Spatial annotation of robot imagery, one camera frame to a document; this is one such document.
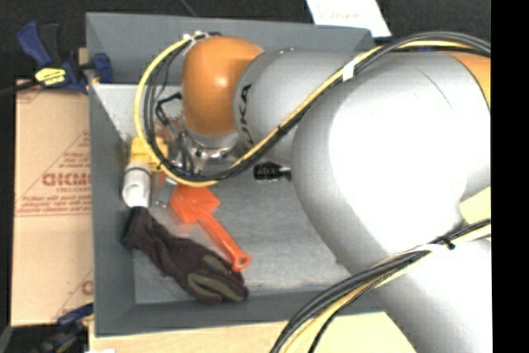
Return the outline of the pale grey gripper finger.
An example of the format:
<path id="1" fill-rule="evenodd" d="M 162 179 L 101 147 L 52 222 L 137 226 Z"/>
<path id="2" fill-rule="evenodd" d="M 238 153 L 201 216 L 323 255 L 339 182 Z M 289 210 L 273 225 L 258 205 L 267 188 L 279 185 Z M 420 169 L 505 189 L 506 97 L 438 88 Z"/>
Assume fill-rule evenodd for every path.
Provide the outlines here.
<path id="1" fill-rule="evenodd" d="M 176 183 L 172 180 L 165 180 L 156 190 L 154 196 L 154 205 L 158 208 L 169 206 L 170 199 L 176 189 Z"/>

